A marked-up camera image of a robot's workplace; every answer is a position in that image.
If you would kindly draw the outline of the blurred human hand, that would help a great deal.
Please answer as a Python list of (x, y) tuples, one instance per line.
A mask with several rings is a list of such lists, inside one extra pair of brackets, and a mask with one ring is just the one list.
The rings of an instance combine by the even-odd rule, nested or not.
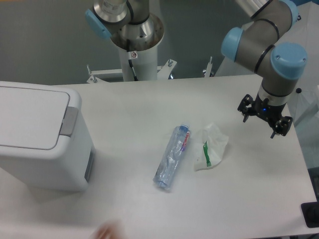
[(94, 233), (94, 239), (125, 239), (125, 233), (120, 221), (106, 222)]

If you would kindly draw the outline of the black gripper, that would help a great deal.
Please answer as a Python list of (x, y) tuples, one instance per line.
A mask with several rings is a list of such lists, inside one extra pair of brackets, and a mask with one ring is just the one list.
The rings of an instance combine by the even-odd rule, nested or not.
[(254, 99), (247, 94), (240, 102), (237, 110), (242, 113), (243, 122), (246, 122), (249, 116), (257, 116), (260, 119), (271, 123), (273, 130), (270, 138), (275, 135), (286, 136), (293, 123), (293, 118), (289, 116), (282, 117), (282, 111), (286, 104), (280, 106), (263, 105), (260, 98)]

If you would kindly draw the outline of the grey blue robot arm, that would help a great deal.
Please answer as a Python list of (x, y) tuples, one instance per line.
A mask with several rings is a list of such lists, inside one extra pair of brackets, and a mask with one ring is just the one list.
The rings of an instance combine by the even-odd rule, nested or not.
[(256, 116), (267, 122), (272, 136), (285, 136), (293, 118), (283, 116), (308, 61), (306, 50), (297, 43), (278, 43), (297, 22), (299, 11), (291, 0), (238, 0), (253, 23), (246, 30), (235, 27), (223, 39), (223, 56), (262, 77), (255, 98), (247, 94), (238, 111), (244, 121)]

